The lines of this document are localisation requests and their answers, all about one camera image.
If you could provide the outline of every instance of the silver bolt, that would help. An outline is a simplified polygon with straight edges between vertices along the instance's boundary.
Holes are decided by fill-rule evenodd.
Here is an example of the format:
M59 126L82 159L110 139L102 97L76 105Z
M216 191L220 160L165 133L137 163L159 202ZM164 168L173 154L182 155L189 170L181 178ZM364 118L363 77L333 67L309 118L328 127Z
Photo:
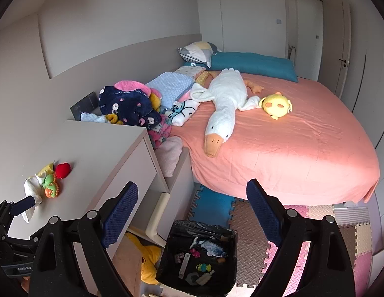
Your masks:
M295 218L298 215L298 213L294 209L288 209L287 215L291 218Z
M55 224L59 218L58 217L52 217L49 219L50 224Z
M88 219L93 219L93 218L95 218L97 216L97 211L94 211L94 210L91 210L91 211L89 211L87 214L86 214L86 217L88 218Z
M335 219L332 215L326 215L325 216L325 219L327 220L327 222L329 223L334 223L335 222Z

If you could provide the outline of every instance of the red heart toy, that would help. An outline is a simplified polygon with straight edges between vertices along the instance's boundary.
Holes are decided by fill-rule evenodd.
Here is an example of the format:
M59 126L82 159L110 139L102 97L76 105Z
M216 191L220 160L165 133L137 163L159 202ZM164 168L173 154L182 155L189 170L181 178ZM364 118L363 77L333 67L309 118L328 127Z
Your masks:
M58 178L65 178L71 172L71 165L68 163L59 164L56 166L56 176Z

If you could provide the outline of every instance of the black plastic bag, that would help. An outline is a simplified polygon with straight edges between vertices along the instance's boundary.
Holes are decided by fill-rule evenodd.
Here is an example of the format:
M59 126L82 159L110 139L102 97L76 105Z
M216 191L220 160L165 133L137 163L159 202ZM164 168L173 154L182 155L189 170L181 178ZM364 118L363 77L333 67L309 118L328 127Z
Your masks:
M209 240L221 246L227 254L224 263L218 263L217 257L207 256L206 249L196 245L199 258L191 255L183 279L179 278L181 263L176 263L175 256L179 253L190 253L195 238ZM160 261L156 280L166 286L198 297L224 297L236 282L237 270L237 232L222 226L213 226L200 222L177 220L173 223ZM211 279L204 286L192 286L186 278L188 274L203 272L197 270L199 264L211 265L214 270Z

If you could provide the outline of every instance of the black trash can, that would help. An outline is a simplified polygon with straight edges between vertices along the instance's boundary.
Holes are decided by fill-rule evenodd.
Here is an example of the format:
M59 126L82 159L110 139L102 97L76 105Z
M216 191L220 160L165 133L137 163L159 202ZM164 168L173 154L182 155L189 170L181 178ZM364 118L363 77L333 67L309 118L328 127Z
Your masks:
M198 297L226 296L236 282L237 240L234 230L177 220L170 230L156 280ZM203 286L196 283L209 276Z

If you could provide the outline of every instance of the coral bed cover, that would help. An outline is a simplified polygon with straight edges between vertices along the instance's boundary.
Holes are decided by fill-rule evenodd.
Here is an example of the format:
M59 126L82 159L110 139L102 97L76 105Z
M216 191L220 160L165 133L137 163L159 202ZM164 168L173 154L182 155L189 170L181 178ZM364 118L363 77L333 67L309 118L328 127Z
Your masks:
M247 182L256 178L269 195L290 205L369 200L379 179L379 162L364 129L334 94L303 78L292 83L242 76L265 87L261 98L280 91L294 110L278 121L262 109L237 110L232 136L216 158L209 158L203 152L204 133L215 107L201 103L171 133L189 147L193 173L203 185L245 199ZM209 76L205 87L211 80Z

